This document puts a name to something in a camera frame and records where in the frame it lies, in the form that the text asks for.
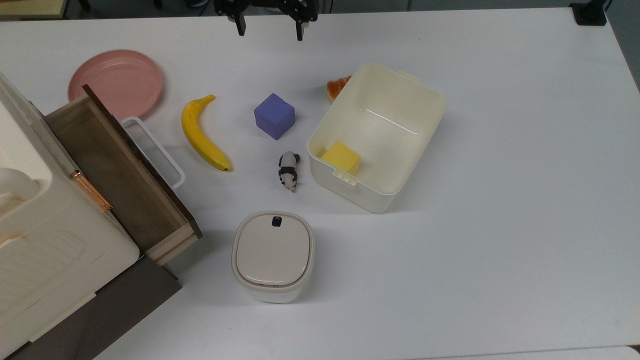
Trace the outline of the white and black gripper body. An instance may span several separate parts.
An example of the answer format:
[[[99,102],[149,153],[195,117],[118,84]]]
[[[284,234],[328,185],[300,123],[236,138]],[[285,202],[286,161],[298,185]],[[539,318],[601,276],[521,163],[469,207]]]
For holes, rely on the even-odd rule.
[[[238,19],[249,7],[275,8],[297,23],[308,23],[318,18],[317,0],[215,0],[214,11],[230,19]]]

